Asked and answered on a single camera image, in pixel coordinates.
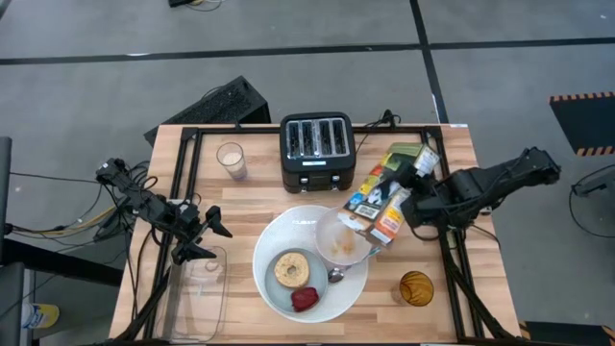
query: black metal frame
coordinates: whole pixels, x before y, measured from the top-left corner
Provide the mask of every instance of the black metal frame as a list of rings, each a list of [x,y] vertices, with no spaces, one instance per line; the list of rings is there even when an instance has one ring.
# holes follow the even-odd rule
[[[439,126],[407,126],[399,125],[395,128],[390,127],[354,127],[355,134],[416,134],[419,135],[423,143],[429,143],[430,139],[435,141],[436,150],[440,155],[440,168],[444,177],[450,174],[449,163],[446,156],[446,149],[444,147],[444,141],[442,136],[442,130]],[[224,135],[224,134],[238,134],[238,135],[251,135],[251,134],[278,134],[280,132],[279,127],[241,127],[236,125],[235,127],[226,128],[183,128],[180,141],[180,147],[178,157],[175,165],[175,174],[173,176],[173,184],[171,188],[171,198],[177,198],[179,194],[179,186],[182,178],[182,170],[185,163],[185,154],[188,141],[194,139],[194,147],[192,149],[192,158],[190,163],[190,169],[187,179],[187,187],[185,198],[190,199],[194,194],[194,188],[196,185],[197,171],[199,167],[199,159],[201,153],[201,147],[203,144],[204,135]],[[470,270],[470,261],[468,259],[468,253],[465,248],[465,243],[462,241],[460,235],[456,235],[456,249],[461,264],[461,272],[465,279],[465,282],[474,290],[474,283],[472,279],[472,272]],[[461,307],[459,304],[459,298],[457,294],[455,279],[447,270],[447,259],[451,259],[451,247],[445,236],[440,236],[440,248],[442,252],[443,264],[445,266],[446,283],[449,291],[449,298],[451,301],[451,312],[455,324],[455,335],[458,341],[467,339],[465,329],[463,327],[463,316],[461,315]],[[163,243],[160,248],[159,258],[156,264],[156,275],[153,282],[153,287],[156,287],[161,281],[164,273],[164,267],[166,265],[166,259],[168,255],[168,243]],[[483,338],[484,332],[482,329],[482,323],[475,309],[470,306],[472,314],[472,323],[474,327],[475,337]],[[146,323],[146,329],[144,331],[144,338],[151,338],[153,336],[154,321],[156,318],[156,309],[154,309],[152,315]]]

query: wooden tabletop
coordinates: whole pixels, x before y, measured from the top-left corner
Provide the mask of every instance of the wooden tabletop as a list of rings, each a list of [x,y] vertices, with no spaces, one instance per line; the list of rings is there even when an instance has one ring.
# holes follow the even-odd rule
[[[156,193],[169,194],[180,145],[182,127],[160,126],[149,174],[159,178]],[[442,125],[442,133],[451,171],[477,165],[477,159],[465,127]],[[356,135],[357,143],[364,135]],[[239,143],[247,160],[249,178],[234,182],[217,162],[217,148],[229,141]],[[288,208],[301,205],[336,207],[343,205],[371,168],[393,142],[420,142],[417,135],[369,135],[357,155],[353,187],[341,192],[290,194],[282,187],[278,135],[205,135],[195,191],[203,196],[201,213],[213,204],[222,210],[222,221],[234,237],[225,238],[207,231],[203,243],[220,246],[228,254],[227,299],[218,333],[210,342],[452,342],[455,328],[445,282],[444,268],[437,241],[423,242],[414,237],[407,225],[398,234],[392,248],[369,259],[369,276],[355,304],[341,316],[326,323],[302,324],[278,315],[260,298],[252,277],[252,255],[262,230]],[[191,144],[188,145],[182,189],[186,186]],[[477,224],[490,232],[490,217],[481,216]],[[133,267],[149,225],[139,220],[131,244]],[[422,227],[419,233],[434,230]],[[480,233],[468,231],[466,247],[476,292],[505,329],[518,335],[519,326],[512,305],[508,282],[498,244]],[[158,247],[147,243],[141,261],[137,301],[139,308],[150,295]],[[398,305],[391,288],[408,271],[427,274],[435,288],[433,300],[426,307]],[[466,333],[472,335],[467,302],[459,291]],[[128,269],[120,288],[111,324],[114,337],[130,323],[133,292]],[[215,303],[190,297],[190,309],[182,309],[184,328],[194,334],[212,334],[218,309]]]

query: toaster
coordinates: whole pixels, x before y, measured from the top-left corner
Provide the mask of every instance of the toaster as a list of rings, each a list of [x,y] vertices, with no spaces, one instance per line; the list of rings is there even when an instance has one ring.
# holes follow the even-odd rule
[[[286,116],[280,124],[280,155],[288,192],[350,188],[357,163],[350,118],[338,111]]]

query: food package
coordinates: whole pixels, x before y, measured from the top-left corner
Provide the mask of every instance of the food package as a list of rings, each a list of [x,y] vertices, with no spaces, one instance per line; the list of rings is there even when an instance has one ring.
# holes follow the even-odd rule
[[[405,221],[401,204],[411,193],[397,182],[396,173],[409,162],[422,177],[431,174],[439,160],[427,144],[393,143],[337,218],[371,243],[390,245]]]

